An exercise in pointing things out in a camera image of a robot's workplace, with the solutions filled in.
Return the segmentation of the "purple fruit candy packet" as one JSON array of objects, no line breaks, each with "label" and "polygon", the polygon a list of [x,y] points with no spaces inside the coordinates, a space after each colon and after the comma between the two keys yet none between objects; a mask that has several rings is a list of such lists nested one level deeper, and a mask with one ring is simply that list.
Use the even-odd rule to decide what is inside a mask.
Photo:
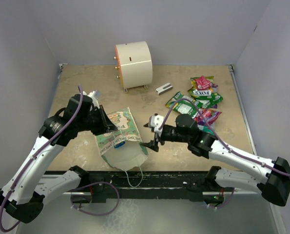
[{"label": "purple fruit candy packet", "polygon": [[197,113],[196,117],[194,117],[194,120],[198,123],[198,125],[203,125],[203,126],[206,125],[205,122],[207,122],[209,125],[212,125],[222,113],[220,111],[215,111],[212,109],[200,108],[199,110],[202,116],[205,118],[205,120],[201,117],[199,113]]}]

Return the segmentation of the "green Fox's candy packet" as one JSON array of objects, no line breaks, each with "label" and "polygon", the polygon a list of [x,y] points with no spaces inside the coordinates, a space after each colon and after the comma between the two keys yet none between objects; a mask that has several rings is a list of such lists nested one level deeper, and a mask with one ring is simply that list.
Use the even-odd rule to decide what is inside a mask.
[{"label": "green Fox's candy packet", "polygon": [[[195,78],[190,78],[192,87],[188,90],[188,93],[191,97],[197,98],[198,96],[209,96],[212,93],[212,87],[210,87],[208,90],[198,90],[195,84]],[[209,80],[212,84],[214,83],[214,76],[205,76],[207,80]]]}]

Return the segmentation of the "purple snack packet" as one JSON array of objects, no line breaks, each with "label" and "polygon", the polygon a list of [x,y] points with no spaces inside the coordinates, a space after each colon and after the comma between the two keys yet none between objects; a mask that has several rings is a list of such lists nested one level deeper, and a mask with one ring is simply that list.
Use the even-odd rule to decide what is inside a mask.
[{"label": "purple snack packet", "polygon": [[[213,83],[212,84],[212,92],[216,93],[217,91],[218,91],[218,85],[216,85],[216,84]],[[217,104],[214,105],[212,108],[213,109],[217,109],[218,108]]]}]

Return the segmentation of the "pink red snack packet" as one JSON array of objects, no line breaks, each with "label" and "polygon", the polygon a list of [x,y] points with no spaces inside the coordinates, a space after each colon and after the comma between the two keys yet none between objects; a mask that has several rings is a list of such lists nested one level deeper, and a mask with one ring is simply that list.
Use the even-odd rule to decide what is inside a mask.
[{"label": "pink red snack packet", "polygon": [[208,90],[212,86],[212,83],[204,76],[195,78],[194,80],[198,90]]}]

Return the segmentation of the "green paper bag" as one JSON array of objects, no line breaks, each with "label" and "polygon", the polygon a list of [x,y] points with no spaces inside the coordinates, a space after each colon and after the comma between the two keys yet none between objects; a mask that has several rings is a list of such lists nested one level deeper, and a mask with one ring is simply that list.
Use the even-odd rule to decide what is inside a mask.
[{"label": "green paper bag", "polygon": [[[147,160],[148,151],[145,147],[140,146],[142,138],[130,108],[110,113],[108,117],[118,127],[118,130],[96,136],[98,152],[110,167],[123,171],[126,176],[129,176],[129,170],[138,168],[140,181],[134,184],[127,179],[130,187],[137,188],[144,178],[141,165]],[[123,141],[125,142],[123,146],[114,148],[116,144]]]}]

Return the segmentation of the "yellow green snack packet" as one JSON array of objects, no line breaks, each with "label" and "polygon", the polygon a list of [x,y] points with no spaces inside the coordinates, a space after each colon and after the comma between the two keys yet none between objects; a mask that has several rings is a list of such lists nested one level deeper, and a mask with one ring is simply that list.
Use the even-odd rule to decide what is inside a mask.
[{"label": "yellow green snack packet", "polygon": [[209,96],[198,96],[195,99],[202,102],[202,108],[212,108],[223,100],[219,93],[211,93]]}]

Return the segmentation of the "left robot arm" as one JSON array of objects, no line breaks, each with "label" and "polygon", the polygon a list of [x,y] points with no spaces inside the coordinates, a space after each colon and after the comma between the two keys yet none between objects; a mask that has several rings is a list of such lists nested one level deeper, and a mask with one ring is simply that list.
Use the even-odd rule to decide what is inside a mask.
[{"label": "left robot arm", "polygon": [[0,188],[1,210],[22,223],[30,223],[49,201],[64,192],[86,190],[91,183],[90,174],[79,166],[43,185],[39,181],[78,133],[90,131],[98,136],[116,130],[99,105],[95,91],[71,97],[66,107],[44,121],[30,154],[13,178]]}]

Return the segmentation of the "small blue snack packet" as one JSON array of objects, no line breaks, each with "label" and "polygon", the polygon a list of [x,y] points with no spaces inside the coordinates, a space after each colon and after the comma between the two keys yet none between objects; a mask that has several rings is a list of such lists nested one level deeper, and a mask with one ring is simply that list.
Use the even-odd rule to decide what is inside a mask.
[{"label": "small blue snack packet", "polygon": [[121,142],[121,143],[119,143],[119,144],[116,144],[116,145],[114,146],[114,148],[117,149],[117,148],[123,146],[124,144],[125,144],[125,142],[123,141],[123,142]]}]

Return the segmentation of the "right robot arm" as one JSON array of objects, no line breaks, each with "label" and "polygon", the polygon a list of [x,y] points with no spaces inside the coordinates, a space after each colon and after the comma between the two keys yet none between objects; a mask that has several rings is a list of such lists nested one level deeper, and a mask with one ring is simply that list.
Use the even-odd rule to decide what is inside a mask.
[{"label": "right robot arm", "polygon": [[188,114],[180,114],[175,126],[167,125],[165,118],[155,114],[144,127],[150,128],[154,138],[142,143],[155,152],[166,141],[186,143],[188,150],[200,157],[216,160],[237,168],[230,171],[212,167],[206,177],[206,187],[211,191],[222,188],[239,188],[260,194],[266,201],[284,207],[290,195],[290,165],[284,158],[263,158],[239,150],[221,141],[219,137],[200,130]]}]

